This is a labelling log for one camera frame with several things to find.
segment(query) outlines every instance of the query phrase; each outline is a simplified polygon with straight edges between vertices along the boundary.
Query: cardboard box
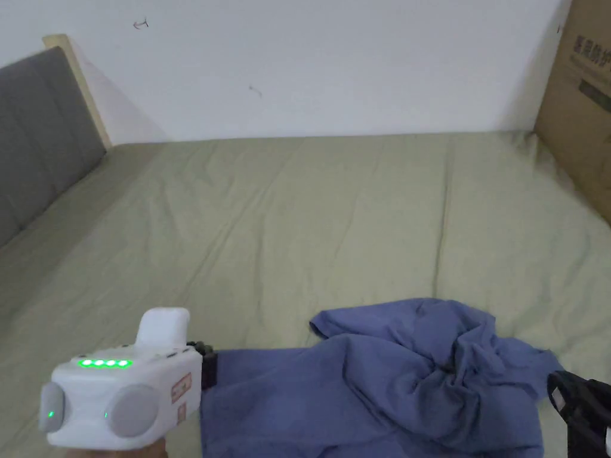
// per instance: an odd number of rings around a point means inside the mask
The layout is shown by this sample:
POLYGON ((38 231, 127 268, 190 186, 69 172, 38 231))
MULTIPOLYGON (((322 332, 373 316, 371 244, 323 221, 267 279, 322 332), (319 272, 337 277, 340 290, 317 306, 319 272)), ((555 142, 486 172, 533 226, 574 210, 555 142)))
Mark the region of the cardboard box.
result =
POLYGON ((611 0, 573 0, 535 132, 611 224, 611 0))

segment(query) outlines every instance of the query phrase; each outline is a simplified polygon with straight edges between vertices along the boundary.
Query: hand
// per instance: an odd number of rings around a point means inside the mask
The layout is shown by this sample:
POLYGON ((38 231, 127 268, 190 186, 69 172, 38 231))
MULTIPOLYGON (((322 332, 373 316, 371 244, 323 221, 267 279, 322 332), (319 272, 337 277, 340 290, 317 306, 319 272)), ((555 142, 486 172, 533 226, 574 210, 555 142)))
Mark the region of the hand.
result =
POLYGON ((105 451, 105 450, 69 450, 66 458, 167 458, 166 440, 159 439, 140 450, 105 451))

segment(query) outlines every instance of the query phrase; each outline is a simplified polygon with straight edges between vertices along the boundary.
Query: white wall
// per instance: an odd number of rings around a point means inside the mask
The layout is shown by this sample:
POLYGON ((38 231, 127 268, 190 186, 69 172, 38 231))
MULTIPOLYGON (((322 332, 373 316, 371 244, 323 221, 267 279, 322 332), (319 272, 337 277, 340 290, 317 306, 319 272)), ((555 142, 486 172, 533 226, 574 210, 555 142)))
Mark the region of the white wall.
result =
POLYGON ((567 3, 0 0, 0 65, 68 34, 115 143, 529 129, 567 3))

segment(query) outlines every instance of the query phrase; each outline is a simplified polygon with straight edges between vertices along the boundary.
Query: gray headboard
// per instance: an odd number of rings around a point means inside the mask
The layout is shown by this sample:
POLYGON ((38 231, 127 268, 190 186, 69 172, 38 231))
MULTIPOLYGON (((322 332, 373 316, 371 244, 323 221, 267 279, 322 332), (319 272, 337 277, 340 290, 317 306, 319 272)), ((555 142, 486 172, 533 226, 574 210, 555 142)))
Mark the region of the gray headboard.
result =
POLYGON ((104 153, 60 48, 0 68, 0 247, 104 153))

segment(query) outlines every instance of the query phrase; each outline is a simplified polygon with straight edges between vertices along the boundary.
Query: mattress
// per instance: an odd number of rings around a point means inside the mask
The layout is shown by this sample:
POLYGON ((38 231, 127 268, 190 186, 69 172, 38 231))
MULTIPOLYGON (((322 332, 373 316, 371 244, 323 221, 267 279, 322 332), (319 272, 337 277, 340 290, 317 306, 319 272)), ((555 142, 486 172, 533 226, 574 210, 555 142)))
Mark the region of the mattress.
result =
MULTIPOLYGON (((70 357, 186 307, 218 349, 317 342, 326 308, 456 299, 611 382, 611 231, 533 134, 122 145, 0 250, 0 454, 56 457, 38 396, 70 357)), ((562 419, 540 407, 547 456, 562 419)), ((197 418, 172 458, 200 450, 197 418)))

